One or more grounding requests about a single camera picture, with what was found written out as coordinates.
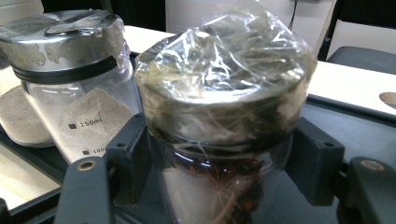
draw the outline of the black rubber seal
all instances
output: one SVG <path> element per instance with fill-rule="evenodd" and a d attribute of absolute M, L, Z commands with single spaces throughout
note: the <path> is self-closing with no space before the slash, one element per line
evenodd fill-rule
<path fill-rule="evenodd" d="M 54 72 L 25 71 L 15 66 L 12 66 L 12 68 L 15 72 L 15 75 L 19 79 L 26 82 L 32 82 L 37 84 L 64 84 L 99 76 L 105 72 L 110 71 L 116 66 L 116 59 L 110 56 L 97 63 Z"/>

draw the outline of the cord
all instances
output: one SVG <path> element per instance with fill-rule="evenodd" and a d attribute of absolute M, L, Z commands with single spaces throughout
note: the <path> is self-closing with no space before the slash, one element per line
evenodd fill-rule
<path fill-rule="evenodd" d="M 293 27 L 294 16 L 296 15 L 297 3 L 298 3 L 298 0 L 294 0 L 294 10 L 293 10 L 293 15 L 291 16 L 291 20 L 290 20 L 290 24 L 289 24 L 289 30 L 291 30 L 291 28 Z"/>

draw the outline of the clear plastic wrap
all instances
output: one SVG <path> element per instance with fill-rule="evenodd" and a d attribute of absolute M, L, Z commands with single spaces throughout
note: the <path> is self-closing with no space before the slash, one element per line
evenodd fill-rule
<path fill-rule="evenodd" d="M 293 130 L 317 60 L 253 2 L 250 9 L 227 6 L 226 14 L 138 58 L 135 76 L 155 137 L 227 153 L 258 141 L 274 146 Z"/>

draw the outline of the jar wrapped in plastic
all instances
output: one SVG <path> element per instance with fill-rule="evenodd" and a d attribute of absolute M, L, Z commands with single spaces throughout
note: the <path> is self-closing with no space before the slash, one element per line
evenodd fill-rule
<path fill-rule="evenodd" d="M 176 223 L 262 223 L 289 155 L 317 60 L 248 2 L 137 58 L 153 160 Z"/>
<path fill-rule="evenodd" d="M 123 22 L 102 10 L 46 13 L 0 27 L 24 93 L 68 162 L 103 156 L 141 111 Z"/>

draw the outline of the metal lid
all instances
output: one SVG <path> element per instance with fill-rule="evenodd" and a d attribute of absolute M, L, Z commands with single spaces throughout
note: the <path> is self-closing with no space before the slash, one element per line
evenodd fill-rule
<path fill-rule="evenodd" d="M 20 79 L 66 82 L 121 66 L 128 50 L 122 30 L 120 17 L 107 11 L 60 11 L 0 27 L 0 46 Z"/>

